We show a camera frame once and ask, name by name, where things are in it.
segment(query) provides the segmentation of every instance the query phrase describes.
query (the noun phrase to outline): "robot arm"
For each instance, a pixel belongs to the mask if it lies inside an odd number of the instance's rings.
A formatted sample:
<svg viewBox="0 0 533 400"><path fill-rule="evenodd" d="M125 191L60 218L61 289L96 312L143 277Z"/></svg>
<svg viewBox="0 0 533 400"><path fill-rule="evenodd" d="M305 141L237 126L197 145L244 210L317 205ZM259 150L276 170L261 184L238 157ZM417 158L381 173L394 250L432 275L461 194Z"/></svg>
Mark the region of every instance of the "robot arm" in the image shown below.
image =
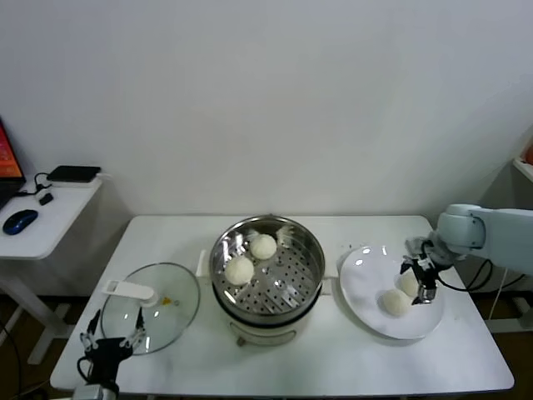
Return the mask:
<svg viewBox="0 0 533 400"><path fill-rule="evenodd" d="M438 273L469 254L533 275L532 233L533 211L450 205L428 238L408 241L411 252L420 254L407 257L401 266L401 273L412 268L419 283L413 304L431 303Z"/></svg>
<svg viewBox="0 0 533 400"><path fill-rule="evenodd" d="M436 236L451 253L533 275L533 211L453 204L439 216Z"/></svg>

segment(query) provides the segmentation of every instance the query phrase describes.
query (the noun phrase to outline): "glass lid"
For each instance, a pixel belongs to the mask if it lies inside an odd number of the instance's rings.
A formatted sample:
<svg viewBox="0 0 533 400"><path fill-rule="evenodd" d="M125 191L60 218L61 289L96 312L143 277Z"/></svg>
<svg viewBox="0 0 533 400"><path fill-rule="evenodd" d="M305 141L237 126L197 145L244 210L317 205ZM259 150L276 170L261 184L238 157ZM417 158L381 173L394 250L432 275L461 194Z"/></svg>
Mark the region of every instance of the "glass lid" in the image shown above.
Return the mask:
<svg viewBox="0 0 533 400"><path fill-rule="evenodd" d="M134 354L156 352L178 339L200 304L196 277L171 262L142 267L124 281L109 281L102 291L110 294L102 311L105 338L130 335L142 310L146 336Z"/></svg>

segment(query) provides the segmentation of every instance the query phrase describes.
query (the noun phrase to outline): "electric steamer pot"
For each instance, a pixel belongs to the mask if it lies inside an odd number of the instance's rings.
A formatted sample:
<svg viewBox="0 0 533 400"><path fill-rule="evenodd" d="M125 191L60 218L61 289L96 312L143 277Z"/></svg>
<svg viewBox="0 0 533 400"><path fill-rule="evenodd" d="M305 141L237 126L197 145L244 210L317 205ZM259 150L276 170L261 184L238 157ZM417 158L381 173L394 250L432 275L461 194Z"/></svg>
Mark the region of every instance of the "electric steamer pot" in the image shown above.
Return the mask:
<svg viewBox="0 0 533 400"><path fill-rule="evenodd" d="M250 252L257 233L274 237L276 254L258 260ZM224 270L229 260L245 255L254 264L254 275L242 286L230 284ZM228 228L210 256L213 291L224 311L252 328L293 324L306 315L321 291L325 260L320 243L298 222L274 215L251 217Z"/></svg>

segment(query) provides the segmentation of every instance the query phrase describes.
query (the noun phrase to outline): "white plate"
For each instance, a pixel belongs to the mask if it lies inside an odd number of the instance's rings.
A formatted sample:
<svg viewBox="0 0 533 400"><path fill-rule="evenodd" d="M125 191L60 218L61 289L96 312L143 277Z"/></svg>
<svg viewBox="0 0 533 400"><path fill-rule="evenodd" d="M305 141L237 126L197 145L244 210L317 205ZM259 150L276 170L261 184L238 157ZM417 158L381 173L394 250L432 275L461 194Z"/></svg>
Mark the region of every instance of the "white plate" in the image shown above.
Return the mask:
<svg viewBox="0 0 533 400"><path fill-rule="evenodd" d="M342 264L342 293L351 310L379 333L397 339L423 338L442 319L444 298L439 290L432 304L411 306L403 317L393 317L381 308L380 296L387 290L399 289L401 262L401 258L387 255L385 246L358 248Z"/></svg>

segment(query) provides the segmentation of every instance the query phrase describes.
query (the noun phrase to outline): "computer mouse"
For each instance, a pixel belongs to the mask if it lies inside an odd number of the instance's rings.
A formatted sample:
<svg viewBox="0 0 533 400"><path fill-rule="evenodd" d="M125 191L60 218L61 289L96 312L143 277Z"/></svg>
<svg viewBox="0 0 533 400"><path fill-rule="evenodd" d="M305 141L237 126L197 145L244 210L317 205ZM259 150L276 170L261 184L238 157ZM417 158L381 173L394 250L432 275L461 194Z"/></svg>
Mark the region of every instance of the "computer mouse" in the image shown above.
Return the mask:
<svg viewBox="0 0 533 400"><path fill-rule="evenodd" d="M22 232L30 223L35 221L39 213L36 210L22 210L15 212L3 223L3 231L7 235L16 235Z"/></svg>

